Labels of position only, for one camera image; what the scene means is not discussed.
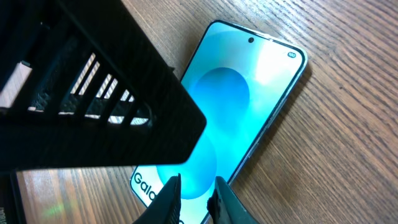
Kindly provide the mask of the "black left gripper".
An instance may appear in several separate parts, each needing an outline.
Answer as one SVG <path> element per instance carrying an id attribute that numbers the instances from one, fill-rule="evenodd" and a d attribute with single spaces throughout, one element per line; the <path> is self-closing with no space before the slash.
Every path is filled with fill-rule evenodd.
<path id="1" fill-rule="evenodd" d="M 1 172 L 1 224 L 26 224 L 15 171 Z"/>

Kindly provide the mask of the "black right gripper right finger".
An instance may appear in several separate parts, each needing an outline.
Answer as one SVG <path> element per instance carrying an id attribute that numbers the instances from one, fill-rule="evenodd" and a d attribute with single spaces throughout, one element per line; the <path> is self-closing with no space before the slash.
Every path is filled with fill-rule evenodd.
<path id="1" fill-rule="evenodd" d="M 221 176 L 215 178 L 207 210 L 214 224 L 259 224 Z"/>

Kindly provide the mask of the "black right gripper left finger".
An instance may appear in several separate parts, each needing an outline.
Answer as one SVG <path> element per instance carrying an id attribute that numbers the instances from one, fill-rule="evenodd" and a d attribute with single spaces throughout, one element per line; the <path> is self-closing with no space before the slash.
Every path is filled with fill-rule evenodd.
<path id="1" fill-rule="evenodd" d="M 181 175 L 171 176 L 152 203 L 133 224 L 179 224 Z"/>

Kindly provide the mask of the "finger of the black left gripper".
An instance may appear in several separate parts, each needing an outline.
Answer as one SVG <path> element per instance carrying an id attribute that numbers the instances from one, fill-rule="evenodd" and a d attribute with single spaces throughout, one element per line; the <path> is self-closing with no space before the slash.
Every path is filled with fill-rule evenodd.
<path id="1" fill-rule="evenodd" d="M 206 119 L 121 1 L 2 1 L 1 170 L 180 164 Z"/>

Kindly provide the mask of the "turquoise screen smartphone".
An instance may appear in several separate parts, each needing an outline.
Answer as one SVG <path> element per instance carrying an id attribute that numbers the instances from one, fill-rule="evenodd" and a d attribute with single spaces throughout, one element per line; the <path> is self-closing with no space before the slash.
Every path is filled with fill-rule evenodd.
<path id="1" fill-rule="evenodd" d="M 181 177 L 180 223 L 203 223 L 215 180 L 232 182 L 271 126 L 308 62 L 303 48 L 230 22 L 206 28 L 182 77 L 206 127 L 183 164 L 138 166 L 131 189 L 149 206 Z"/>

